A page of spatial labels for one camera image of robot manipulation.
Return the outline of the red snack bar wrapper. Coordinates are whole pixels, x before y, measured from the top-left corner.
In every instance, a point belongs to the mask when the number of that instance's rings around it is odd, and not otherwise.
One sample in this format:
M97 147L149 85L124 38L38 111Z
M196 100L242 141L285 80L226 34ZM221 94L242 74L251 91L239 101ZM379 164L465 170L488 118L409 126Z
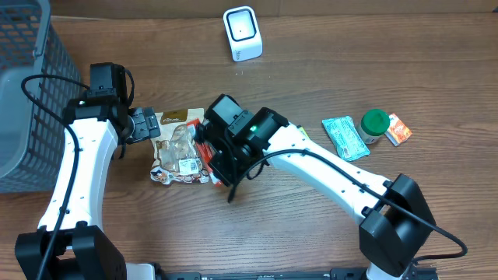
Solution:
M223 182L215 176L212 168L209 166L209 161L212 159L212 150L207 144L200 143L198 141L198 136L200 135L200 133L197 132L197 128L200 124L201 124L200 120L198 118L195 118L193 121L189 121L187 123L187 128L190 131L192 138L194 139L195 147L199 151L199 154L202 158L202 162L204 163L205 168L209 172L210 179L212 180L215 186L220 187L223 185Z

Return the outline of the brown cookie bag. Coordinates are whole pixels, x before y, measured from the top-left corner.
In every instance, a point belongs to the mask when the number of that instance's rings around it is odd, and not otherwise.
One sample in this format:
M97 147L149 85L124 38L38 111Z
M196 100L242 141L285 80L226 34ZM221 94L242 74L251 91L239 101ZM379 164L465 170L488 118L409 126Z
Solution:
M188 123L202 121L203 108L156 113L160 136L152 138L154 162L150 177L164 185L172 183L205 184L209 172L195 146Z

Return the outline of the yellow highlighter marker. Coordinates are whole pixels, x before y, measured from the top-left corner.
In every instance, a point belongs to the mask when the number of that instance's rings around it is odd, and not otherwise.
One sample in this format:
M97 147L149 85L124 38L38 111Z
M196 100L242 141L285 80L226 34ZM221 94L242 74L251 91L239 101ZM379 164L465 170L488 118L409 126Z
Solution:
M304 130L304 128L301 125L297 125L296 127L304 135L305 138L309 138L309 135L306 133L306 131Z

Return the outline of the teal tissue packet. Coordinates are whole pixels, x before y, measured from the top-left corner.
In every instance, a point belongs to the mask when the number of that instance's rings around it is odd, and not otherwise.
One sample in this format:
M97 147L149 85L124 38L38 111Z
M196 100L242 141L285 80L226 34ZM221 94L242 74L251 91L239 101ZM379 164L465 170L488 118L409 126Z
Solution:
M370 154L350 116L325 119L322 125L341 159L351 162Z

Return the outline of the green lid jar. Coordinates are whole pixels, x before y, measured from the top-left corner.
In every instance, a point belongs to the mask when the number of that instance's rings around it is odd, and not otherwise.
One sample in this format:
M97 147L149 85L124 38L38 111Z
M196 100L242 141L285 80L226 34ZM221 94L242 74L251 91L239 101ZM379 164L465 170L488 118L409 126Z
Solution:
M390 126L389 115L380 109L367 111L356 126L358 135L365 144L375 143Z

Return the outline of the orange snack packet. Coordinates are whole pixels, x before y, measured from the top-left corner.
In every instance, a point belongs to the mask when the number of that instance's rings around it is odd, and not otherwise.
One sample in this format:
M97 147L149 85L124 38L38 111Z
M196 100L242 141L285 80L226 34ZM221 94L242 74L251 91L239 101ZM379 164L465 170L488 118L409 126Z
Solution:
M399 146L412 136L412 131L396 114L390 114L389 121L389 127L384 134L394 146Z

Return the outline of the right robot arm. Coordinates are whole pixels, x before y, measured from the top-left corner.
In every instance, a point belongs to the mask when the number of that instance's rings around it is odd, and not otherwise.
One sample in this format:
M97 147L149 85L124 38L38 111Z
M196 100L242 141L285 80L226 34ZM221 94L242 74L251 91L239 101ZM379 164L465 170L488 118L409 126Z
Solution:
M435 220L419 185L404 174L389 180L346 162L307 138L267 107L256 114L220 95L195 127L195 141L210 145L215 177L235 191L256 166L298 177L339 205L359 227L359 248L370 261L364 279L415 276L415 255Z

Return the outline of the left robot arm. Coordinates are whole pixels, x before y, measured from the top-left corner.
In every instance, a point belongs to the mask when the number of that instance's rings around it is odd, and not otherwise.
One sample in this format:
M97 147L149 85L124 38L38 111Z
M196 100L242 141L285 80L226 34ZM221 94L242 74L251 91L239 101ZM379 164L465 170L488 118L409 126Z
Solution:
M132 107L131 72L111 62L90 66L90 84L51 116L65 148L51 201L32 233L18 235L15 256L28 279L163 279L158 264L125 261L102 230L107 172L114 151L160 136L151 107Z

